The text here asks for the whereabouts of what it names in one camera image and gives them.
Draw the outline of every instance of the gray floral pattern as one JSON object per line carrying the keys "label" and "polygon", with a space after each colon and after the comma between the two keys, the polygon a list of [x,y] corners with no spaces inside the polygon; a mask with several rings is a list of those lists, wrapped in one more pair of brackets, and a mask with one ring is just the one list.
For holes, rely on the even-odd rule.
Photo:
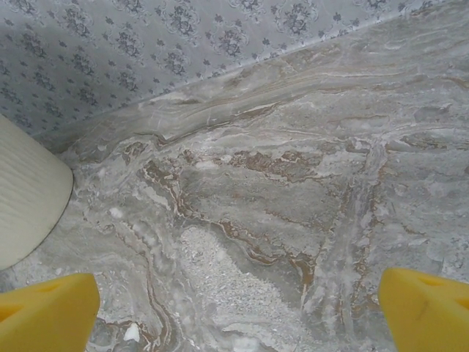
{"label": "gray floral pattern", "polygon": [[0,110],[56,131],[444,0],[0,0]]}

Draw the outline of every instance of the white cylindrical object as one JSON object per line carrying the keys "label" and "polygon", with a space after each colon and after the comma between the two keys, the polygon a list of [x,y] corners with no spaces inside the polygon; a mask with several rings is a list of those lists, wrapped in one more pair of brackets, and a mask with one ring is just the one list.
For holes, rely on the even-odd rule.
{"label": "white cylindrical object", "polygon": [[0,270],[44,240],[72,187],[70,168],[0,115]]}

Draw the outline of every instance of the marble veining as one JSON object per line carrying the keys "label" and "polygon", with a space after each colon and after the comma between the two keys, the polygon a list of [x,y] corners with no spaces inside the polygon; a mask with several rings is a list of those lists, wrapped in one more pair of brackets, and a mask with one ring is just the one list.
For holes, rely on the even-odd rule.
{"label": "marble veining", "polygon": [[90,125],[56,146],[67,210],[0,288],[94,273],[88,352],[395,351],[384,268],[469,280],[468,16],[432,7]]}

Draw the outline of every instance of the yellow object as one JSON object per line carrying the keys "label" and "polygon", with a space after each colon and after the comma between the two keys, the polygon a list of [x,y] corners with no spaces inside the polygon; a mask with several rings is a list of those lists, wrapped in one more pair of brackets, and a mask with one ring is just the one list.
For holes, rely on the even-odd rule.
{"label": "yellow object", "polygon": [[399,352],[469,351],[469,285],[389,268],[379,300]]}
{"label": "yellow object", "polygon": [[100,297],[91,274],[0,294],[1,352],[83,352]]}

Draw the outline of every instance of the wall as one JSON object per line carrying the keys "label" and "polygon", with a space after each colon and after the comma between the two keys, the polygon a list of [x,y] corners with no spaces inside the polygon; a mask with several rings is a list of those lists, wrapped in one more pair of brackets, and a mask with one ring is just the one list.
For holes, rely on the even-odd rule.
{"label": "wall", "polygon": [[3,0],[0,108],[32,135],[60,131],[434,3]]}

